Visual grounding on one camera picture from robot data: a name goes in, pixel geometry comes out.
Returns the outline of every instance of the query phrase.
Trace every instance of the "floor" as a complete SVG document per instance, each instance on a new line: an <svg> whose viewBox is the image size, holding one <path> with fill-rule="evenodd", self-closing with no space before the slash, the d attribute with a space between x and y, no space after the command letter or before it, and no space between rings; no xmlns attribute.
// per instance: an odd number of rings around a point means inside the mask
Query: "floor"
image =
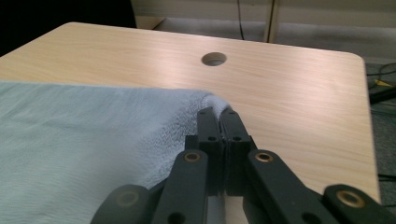
<svg viewBox="0 0 396 224"><path fill-rule="evenodd" d="M265 23L242 22L246 40L263 40ZM167 18L156 30L209 35L241 39L238 21L214 21ZM367 73L377 73L380 64L396 63L396 29L337 27L306 24L281 24L276 43L315 49L331 49L356 53L366 61ZM396 74L383 76L382 80L396 84ZM382 91L386 87L375 86L377 77L368 77L370 92ZM378 173L396 175L396 101L388 101L372 107L373 133ZM380 178L381 200L383 204L396 204L396 183ZM396 207L387 207L396 215Z"/></svg>

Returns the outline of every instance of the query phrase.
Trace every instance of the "cloth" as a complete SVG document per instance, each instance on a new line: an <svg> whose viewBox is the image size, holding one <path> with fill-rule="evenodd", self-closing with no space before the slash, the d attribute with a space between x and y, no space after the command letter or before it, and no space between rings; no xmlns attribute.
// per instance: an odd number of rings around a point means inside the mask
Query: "cloth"
<svg viewBox="0 0 396 224"><path fill-rule="evenodd" d="M168 177L208 106L219 117L228 104L207 91L0 82L0 222L90 223L113 189Z"/></svg>

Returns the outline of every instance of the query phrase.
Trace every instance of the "towel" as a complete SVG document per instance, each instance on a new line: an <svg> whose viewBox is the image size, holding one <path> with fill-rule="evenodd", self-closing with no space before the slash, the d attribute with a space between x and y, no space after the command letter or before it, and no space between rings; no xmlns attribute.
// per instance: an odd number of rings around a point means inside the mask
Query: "towel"
<svg viewBox="0 0 396 224"><path fill-rule="evenodd" d="M209 106L229 105L208 91L0 82L0 222L90 223L113 189L168 177Z"/></svg>

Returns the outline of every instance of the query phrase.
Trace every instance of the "wooden table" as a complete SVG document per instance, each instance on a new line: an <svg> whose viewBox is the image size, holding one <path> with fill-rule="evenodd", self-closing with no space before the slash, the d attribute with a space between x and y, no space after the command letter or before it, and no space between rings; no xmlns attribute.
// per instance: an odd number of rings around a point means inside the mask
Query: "wooden table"
<svg viewBox="0 0 396 224"><path fill-rule="evenodd" d="M210 52L226 62L203 64ZM309 188L345 183L379 201L363 60L350 53L67 23L1 57L0 79L212 91ZM228 223L246 222L228 200Z"/></svg>

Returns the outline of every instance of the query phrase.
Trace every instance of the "table surface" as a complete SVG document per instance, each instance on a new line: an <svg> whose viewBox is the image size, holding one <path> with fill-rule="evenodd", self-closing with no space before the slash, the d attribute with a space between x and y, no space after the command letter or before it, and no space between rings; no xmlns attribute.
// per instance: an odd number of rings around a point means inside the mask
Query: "table surface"
<svg viewBox="0 0 396 224"><path fill-rule="evenodd" d="M221 52L226 62L202 63ZM0 58L0 79L200 89L228 101L261 149L311 189L362 189L379 201L363 60L350 53L67 23ZM227 199L228 223L246 222Z"/></svg>

